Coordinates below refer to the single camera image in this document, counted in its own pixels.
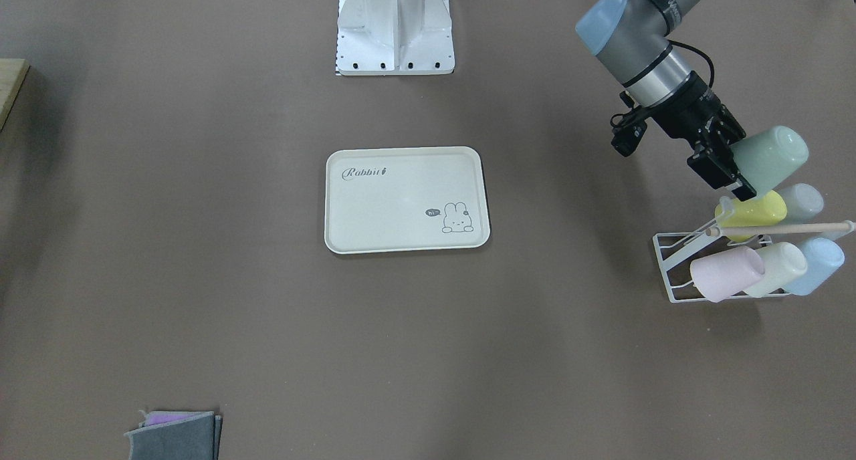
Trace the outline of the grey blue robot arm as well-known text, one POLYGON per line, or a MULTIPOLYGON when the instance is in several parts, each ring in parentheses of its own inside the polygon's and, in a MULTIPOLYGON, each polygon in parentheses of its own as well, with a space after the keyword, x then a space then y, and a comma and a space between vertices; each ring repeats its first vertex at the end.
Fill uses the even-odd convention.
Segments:
POLYGON ((732 151, 745 130, 716 96, 713 81, 700 77, 679 55, 681 45, 669 39, 700 1, 598 0, 575 30, 623 87, 629 110, 611 118, 611 145, 618 153, 632 155, 652 119, 668 137, 688 142, 688 167, 704 182, 751 200, 757 189, 732 151))

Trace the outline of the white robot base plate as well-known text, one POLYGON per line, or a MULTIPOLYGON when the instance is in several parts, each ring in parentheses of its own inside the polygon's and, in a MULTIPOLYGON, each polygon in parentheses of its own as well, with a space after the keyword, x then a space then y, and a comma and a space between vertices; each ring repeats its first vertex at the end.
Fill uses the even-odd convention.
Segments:
POLYGON ((338 0, 340 76, 433 76, 455 70, 450 0, 338 0))

